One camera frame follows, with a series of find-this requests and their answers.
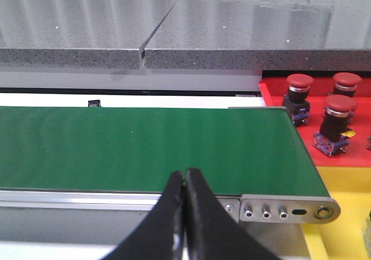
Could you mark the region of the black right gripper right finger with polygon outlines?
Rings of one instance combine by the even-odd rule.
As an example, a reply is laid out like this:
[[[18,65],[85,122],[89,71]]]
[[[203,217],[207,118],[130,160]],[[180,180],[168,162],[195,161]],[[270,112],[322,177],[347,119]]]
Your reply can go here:
[[[199,169],[185,180],[189,259],[278,259],[232,219]]]

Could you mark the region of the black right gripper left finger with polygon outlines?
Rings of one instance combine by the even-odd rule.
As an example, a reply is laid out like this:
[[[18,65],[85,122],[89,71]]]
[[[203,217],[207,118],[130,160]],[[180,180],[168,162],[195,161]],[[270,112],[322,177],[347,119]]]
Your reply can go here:
[[[153,209],[104,259],[182,259],[183,198],[183,175],[174,171]]]

